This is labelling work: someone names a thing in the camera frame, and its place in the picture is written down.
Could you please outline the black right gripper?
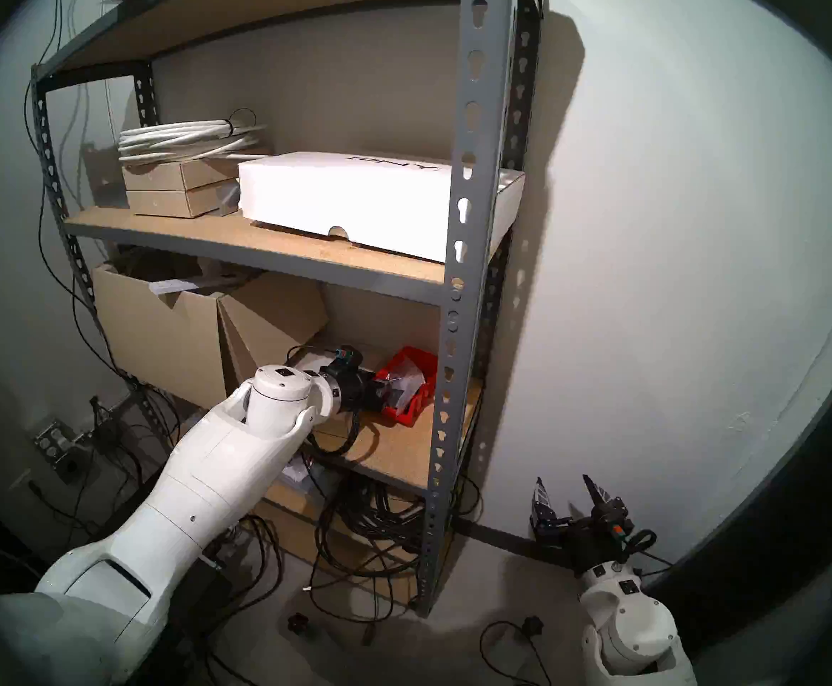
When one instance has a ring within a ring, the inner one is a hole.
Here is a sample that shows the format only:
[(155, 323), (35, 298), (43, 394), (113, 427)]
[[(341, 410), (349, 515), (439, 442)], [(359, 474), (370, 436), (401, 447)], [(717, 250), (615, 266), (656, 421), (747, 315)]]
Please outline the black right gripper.
[(530, 525), (534, 538), (557, 549), (566, 567), (583, 575), (596, 565), (620, 562), (620, 539), (606, 524), (625, 524), (628, 510), (623, 500), (610, 497), (590, 476), (584, 485), (592, 500), (591, 520), (559, 523), (542, 479), (536, 479), (531, 500)]

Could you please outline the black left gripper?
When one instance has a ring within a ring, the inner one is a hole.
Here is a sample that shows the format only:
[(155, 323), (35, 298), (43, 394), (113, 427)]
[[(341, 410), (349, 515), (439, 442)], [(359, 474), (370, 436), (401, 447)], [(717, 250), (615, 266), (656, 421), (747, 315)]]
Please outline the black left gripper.
[(365, 369), (341, 369), (333, 374), (339, 393), (338, 413), (367, 411), (396, 413), (397, 394), (380, 395), (390, 381), (385, 376)]

